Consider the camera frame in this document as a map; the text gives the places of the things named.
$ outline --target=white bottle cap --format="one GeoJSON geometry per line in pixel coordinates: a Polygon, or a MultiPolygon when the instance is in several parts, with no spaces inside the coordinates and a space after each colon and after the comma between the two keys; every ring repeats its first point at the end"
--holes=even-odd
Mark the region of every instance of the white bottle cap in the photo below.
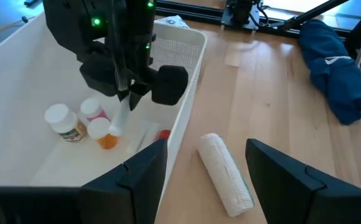
{"type": "Polygon", "coordinates": [[[52,105],[45,111],[45,120],[54,131],[66,133],[77,125],[77,116],[64,104],[52,105]]]}
{"type": "Polygon", "coordinates": [[[92,139],[101,139],[108,134],[110,121],[106,118],[93,119],[88,125],[88,134],[92,139]]]}
{"type": "Polygon", "coordinates": [[[80,109],[87,118],[94,118],[98,116],[102,111],[99,99],[95,97],[88,98],[84,102],[82,102],[80,109]]]}

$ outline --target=white basket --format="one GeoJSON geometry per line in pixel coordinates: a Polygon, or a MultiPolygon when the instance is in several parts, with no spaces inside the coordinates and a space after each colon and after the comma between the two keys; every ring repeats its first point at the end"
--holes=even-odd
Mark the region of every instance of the white basket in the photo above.
{"type": "Polygon", "coordinates": [[[189,120],[206,37],[164,24],[155,24],[154,32],[152,67],[184,66],[189,86],[175,106],[157,105],[150,95],[143,97],[111,150],[100,149],[92,139],[65,142],[44,121],[45,110],[54,103],[65,103],[77,112],[84,99],[95,95],[112,116],[119,102],[87,87],[78,71],[80,62],[56,43],[43,14],[1,43],[0,185],[81,186],[131,157],[135,151],[128,146],[133,133],[143,121],[154,121],[172,130],[165,188],[189,120]]]}

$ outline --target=blue towel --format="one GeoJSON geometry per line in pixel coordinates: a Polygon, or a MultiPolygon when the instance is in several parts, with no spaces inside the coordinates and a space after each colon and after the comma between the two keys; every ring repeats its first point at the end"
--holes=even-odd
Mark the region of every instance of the blue towel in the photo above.
{"type": "Polygon", "coordinates": [[[333,28],[316,19],[301,29],[299,44],[311,81],[342,124],[361,118],[361,71],[333,28]]]}

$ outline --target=white gauze roll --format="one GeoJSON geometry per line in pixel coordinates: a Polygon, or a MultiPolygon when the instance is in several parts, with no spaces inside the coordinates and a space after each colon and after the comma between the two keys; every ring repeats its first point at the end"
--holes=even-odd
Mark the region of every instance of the white gauze roll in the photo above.
{"type": "Polygon", "coordinates": [[[246,183],[222,138],[210,133],[200,138],[199,153],[230,217],[254,207],[246,183]]]}

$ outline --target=bottle label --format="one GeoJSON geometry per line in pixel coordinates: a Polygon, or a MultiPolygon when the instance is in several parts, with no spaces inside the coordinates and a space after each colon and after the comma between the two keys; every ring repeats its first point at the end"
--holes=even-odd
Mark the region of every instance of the bottle label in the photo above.
{"type": "Polygon", "coordinates": [[[87,129],[83,123],[78,122],[77,127],[67,133],[60,133],[60,136],[68,142],[79,142],[87,136],[87,129]]]}

